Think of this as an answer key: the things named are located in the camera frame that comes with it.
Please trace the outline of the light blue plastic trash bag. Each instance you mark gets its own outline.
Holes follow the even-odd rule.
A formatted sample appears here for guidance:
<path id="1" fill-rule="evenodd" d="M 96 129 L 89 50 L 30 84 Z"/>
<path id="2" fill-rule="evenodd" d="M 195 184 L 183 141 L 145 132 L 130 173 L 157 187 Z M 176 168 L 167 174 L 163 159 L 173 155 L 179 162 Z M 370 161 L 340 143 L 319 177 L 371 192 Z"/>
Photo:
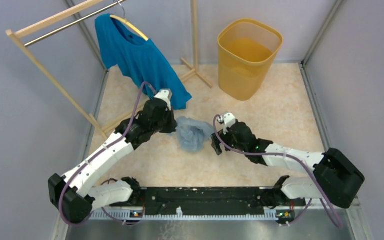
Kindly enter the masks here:
<path id="1" fill-rule="evenodd" d="M 204 148 L 204 143 L 214 133 L 213 126 L 208 122 L 180 116 L 176 119 L 176 136 L 182 150 L 197 153 Z"/>

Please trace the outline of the yellow mesh trash bin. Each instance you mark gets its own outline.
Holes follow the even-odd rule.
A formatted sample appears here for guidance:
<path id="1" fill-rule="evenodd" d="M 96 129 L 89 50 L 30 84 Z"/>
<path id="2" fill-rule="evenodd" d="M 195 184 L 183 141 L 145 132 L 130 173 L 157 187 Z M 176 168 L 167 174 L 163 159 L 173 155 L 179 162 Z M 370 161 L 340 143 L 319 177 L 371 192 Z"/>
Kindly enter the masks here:
<path id="1" fill-rule="evenodd" d="M 261 87 L 284 43 L 276 29 L 251 18 L 229 24 L 217 38 L 218 84 L 239 101 L 249 100 Z"/>

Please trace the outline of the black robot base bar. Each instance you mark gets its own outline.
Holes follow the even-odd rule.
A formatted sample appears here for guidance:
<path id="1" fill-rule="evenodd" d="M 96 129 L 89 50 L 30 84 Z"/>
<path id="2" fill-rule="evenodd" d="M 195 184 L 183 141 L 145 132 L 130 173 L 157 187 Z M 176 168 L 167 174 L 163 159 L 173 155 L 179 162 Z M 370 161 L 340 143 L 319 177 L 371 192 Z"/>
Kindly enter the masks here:
<path id="1" fill-rule="evenodd" d="M 142 187 L 126 202 L 112 207 L 138 207 L 147 216 L 175 215 L 180 208 L 186 216 L 263 215 L 265 209 L 303 207 L 304 199 L 290 200 L 280 189 L 261 187 Z"/>

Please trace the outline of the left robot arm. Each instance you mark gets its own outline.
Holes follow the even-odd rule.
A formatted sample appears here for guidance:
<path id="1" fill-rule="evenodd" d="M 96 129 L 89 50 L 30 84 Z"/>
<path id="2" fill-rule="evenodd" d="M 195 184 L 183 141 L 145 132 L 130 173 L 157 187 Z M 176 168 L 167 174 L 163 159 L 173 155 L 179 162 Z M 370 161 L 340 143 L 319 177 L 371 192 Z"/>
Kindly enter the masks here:
<path id="1" fill-rule="evenodd" d="M 139 183 L 125 177 L 96 186 L 96 182 L 122 158 L 133 153 L 156 133 L 176 130 L 174 111 L 167 97 L 148 100 L 133 120 L 126 119 L 107 141 L 86 160 L 63 175 L 48 179 L 50 202 L 66 224 L 77 226 L 100 208 L 124 202 L 134 207 L 140 202 Z"/>

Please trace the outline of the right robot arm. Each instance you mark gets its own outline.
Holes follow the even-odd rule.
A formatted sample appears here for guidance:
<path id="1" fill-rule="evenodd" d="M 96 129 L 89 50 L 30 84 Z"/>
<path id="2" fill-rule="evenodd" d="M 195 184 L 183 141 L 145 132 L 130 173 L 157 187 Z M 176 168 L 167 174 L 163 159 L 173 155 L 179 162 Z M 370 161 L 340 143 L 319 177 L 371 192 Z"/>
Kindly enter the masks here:
<path id="1" fill-rule="evenodd" d="M 280 188 L 273 192 L 279 206 L 295 199 L 320 199 L 348 209 L 366 178 L 338 149 L 308 152 L 287 148 L 271 140 L 257 138 L 244 123 L 226 126 L 211 135 L 211 145 L 217 155 L 232 151 L 245 156 L 251 163 L 285 168 L 305 174 L 304 177 L 284 177 Z"/>

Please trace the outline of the blue t-shirt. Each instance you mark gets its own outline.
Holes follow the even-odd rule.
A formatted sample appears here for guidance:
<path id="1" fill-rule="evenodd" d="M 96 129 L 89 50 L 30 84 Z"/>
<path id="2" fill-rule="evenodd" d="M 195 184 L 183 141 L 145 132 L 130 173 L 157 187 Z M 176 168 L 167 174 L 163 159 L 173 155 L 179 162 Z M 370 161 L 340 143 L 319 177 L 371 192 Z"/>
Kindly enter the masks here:
<path id="1" fill-rule="evenodd" d="M 102 61 L 107 69 L 118 66 L 123 76 L 140 88 L 148 82 L 159 91 L 170 89 L 175 110 L 187 108 L 192 95 L 151 39 L 131 32 L 123 23 L 104 14 L 94 21 Z"/>

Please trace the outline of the wooden clothes hanger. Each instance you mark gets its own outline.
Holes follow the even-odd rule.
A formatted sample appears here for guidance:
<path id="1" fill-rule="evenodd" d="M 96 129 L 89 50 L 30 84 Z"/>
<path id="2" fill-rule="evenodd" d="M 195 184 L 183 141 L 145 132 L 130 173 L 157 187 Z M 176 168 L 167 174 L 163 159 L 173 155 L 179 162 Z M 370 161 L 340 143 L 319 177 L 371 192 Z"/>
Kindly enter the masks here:
<path id="1" fill-rule="evenodd" d="M 127 12 L 125 7 L 122 4 L 121 0 L 115 0 L 114 3 L 119 5 L 122 9 L 122 17 L 118 15 L 111 14 L 110 17 L 114 20 L 119 21 L 120 23 L 124 24 L 126 27 L 130 28 L 135 34 L 137 34 L 139 37 L 144 39 L 145 41 L 148 41 L 149 38 L 141 31 L 139 30 L 136 26 L 134 26 L 131 22 L 127 20 Z"/>

